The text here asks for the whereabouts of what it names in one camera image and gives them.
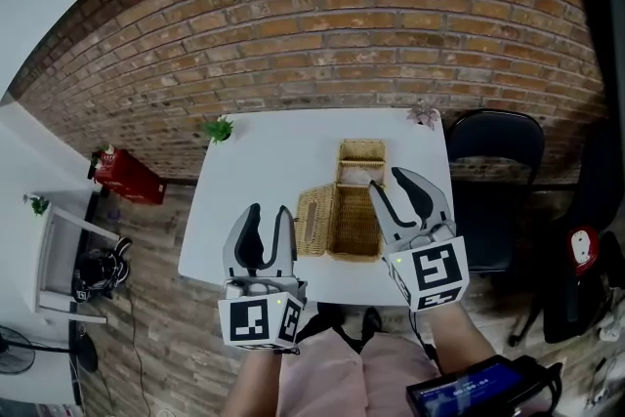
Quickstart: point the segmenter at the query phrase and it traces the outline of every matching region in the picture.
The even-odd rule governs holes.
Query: pink pants
[[[406,387],[440,375],[420,346],[391,334],[375,334],[360,354],[332,329],[299,348],[282,357],[280,416],[410,417]]]

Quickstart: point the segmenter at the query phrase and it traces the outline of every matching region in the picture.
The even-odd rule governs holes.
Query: electric fan
[[[98,354],[91,338],[84,334],[68,350],[49,346],[33,346],[21,333],[0,326],[0,374],[18,375],[28,370],[35,361],[35,352],[75,354],[80,366],[87,372],[98,370]]]

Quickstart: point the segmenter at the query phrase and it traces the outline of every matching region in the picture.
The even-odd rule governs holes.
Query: white marker cube
[[[244,350],[295,346],[304,305],[288,292],[218,302],[224,343]]]
[[[462,236],[394,252],[388,256],[387,264],[391,277],[415,312],[460,301],[469,285]]]

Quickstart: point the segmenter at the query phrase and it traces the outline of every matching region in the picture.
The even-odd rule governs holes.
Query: red box
[[[98,183],[136,203],[163,203],[167,184],[126,149],[102,153],[100,161],[103,165],[94,174]]]

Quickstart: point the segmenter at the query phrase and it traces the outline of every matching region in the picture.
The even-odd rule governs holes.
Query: person
[[[300,355],[246,355],[224,417],[412,416],[407,386],[495,355],[460,303],[428,313],[437,364],[421,346],[382,332],[373,308],[364,316],[361,340],[346,335],[340,307],[319,303],[317,308],[319,314],[298,333]]]

